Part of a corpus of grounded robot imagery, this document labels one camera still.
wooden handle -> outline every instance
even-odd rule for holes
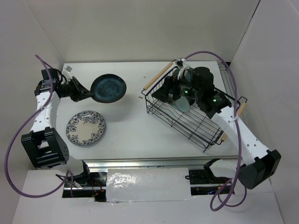
[[[243,112],[245,106],[246,106],[246,103],[243,103],[243,104],[239,107],[239,109],[238,109],[238,111],[237,111],[237,114],[238,114],[239,116],[242,114],[242,112]],[[221,138],[221,141],[225,141],[227,138],[228,138],[228,135],[224,133],[223,137]]]
[[[172,62],[169,62],[165,68],[162,69],[147,85],[143,88],[143,90],[147,90],[153,83],[161,76],[164,72],[166,72],[172,66]]]

black wire dish rack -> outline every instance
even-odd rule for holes
[[[161,73],[165,73],[169,67],[166,66],[149,84],[144,87],[141,92],[145,96],[147,113],[156,115],[170,125],[171,128],[174,128],[182,133],[188,138],[188,140],[191,140],[200,148],[203,148],[203,152],[209,149],[212,145],[220,145],[222,143],[220,137],[222,136],[223,131],[197,107],[196,103],[191,105],[189,112],[183,113],[174,109],[170,104],[163,103],[162,101],[152,97],[152,94],[162,86],[164,79],[167,76],[173,76],[173,72],[177,69],[177,67],[172,68],[169,72],[163,75],[158,82],[156,82],[154,86],[147,91],[148,87],[150,87],[161,76]],[[226,93],[224,94],[233,104],[234,98]],[[237,101],[237,108],[240,107],[240,99]]]

white backdrop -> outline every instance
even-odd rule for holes
[[[43,66],[39,54],[53,66],[61,63],[56,51],[34,16],[22,0],[0,1],[0,220],[12,222],[19,195],[9,186],[4,175],[4,156],[14,132],[36,109],[34,90],[41,80]],[[20,143],[20,136],[10,156],[10,174],[22,189],[31,164]]]
[[[210,50],[231,61],[258,3],[25,1],[66,62],[167,61],[196,50]]]
[[[297,223],[299,13],[291,1],[261,0],[231,67],[249,98],[247,124],[282,155],[271,182],[284,222]]]

floral plate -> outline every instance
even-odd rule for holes
[[[96,111],[82,111],[68,122],[66,136],[75,145],[87,146],[100,139],[105,127],[102,115]]]

plastic sheet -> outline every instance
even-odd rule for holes
[[[109,169],[108,202],[179,201],[191,199],[187,168]]]

